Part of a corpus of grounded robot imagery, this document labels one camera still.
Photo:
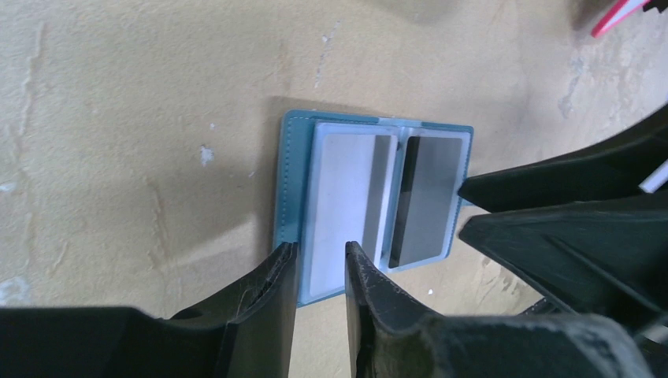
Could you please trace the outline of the grey striped credit card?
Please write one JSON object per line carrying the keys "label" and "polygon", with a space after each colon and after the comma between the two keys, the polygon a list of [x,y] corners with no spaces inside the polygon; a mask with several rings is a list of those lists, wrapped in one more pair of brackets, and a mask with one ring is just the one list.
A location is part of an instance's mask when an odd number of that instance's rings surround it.
{"label": "grey striped credit card", "polygon": [[407,140],[390,269],[441,260],[449,254],[461,156],[459,138],[411,136]]}

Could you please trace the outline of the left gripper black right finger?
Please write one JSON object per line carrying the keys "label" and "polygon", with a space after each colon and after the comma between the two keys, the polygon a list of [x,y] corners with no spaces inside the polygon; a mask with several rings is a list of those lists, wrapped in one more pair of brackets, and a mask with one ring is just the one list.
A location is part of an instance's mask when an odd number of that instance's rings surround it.
{"label": "left gripper black right finger", "polygon": [[345,245],[354,377],[649,377],[622,327],[569,314],[453,317],[437,313]]}

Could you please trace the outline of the white grey credit card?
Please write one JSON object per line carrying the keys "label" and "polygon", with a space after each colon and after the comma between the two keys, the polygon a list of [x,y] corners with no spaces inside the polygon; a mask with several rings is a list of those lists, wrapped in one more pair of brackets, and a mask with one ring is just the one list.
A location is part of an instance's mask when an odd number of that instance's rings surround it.
{"label": "white grey credit card", "polygon": [[379,263],[396,146],[393,135],[324,137],[306,290],[310,300],[343,290],[347,242],[358,242]]}

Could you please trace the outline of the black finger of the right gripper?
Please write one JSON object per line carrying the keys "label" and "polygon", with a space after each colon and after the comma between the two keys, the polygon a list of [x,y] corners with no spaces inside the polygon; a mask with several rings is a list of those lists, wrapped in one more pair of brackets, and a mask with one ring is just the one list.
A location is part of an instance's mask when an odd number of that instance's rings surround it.
{"label": "black finger of the right gripper", "polygon": [[580,150],[467,178],[458,195],[490,213],[638,195],[667,159],[667,108]]}
{"label": "black finger of the right gripper", "polygon": [[664,195],[478,215],[459,238],[564,312],[632,334],[667,322]]}

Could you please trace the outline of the blue card holder wallet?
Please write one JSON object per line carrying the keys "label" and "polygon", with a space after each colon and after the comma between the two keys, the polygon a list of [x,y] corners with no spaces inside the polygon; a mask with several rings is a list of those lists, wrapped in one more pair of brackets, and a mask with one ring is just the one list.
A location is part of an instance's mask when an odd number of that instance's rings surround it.
{"label": "blue card holder wallet", "polygon": [[281,122],[280,131],[273,241],[274,243],[297,242],[300,245],[299,294],[297,297],[299,306],[308,306],[326,300],[340,295],[344,290],[343,287],[342,291],[315,301],[310,300],[306,293],[307,280],[310,275],[312,221],[321,151],[324,137],[331,134],[393,135],[397,138],[382,254],[379,263],[373,263],[381,272],[387,273],[401,272],[442,261],[449,255],[441,260],[420,265],[406,266],[399,269],[388,267],[407,140],[411,136],[459,138],[462,140],[462,156],[459,168],[461,178],[455,185],[455,196],[458,204],[452,228],[450,253],[458,215],[462,207],[462,199],[458,195],[458,189],[467,176],[474,131],[470,126],[422,120],[372,117],[305,109],[287,111]]}

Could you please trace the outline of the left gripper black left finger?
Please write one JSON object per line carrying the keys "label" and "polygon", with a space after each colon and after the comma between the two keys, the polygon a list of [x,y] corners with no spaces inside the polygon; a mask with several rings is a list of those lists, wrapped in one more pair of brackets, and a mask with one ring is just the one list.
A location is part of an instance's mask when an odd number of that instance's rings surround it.
{"label": "left gripper black left finger", "polygon": [[1,311],[4,377],[286,377],[299,248],[169,319],[132,307]]}

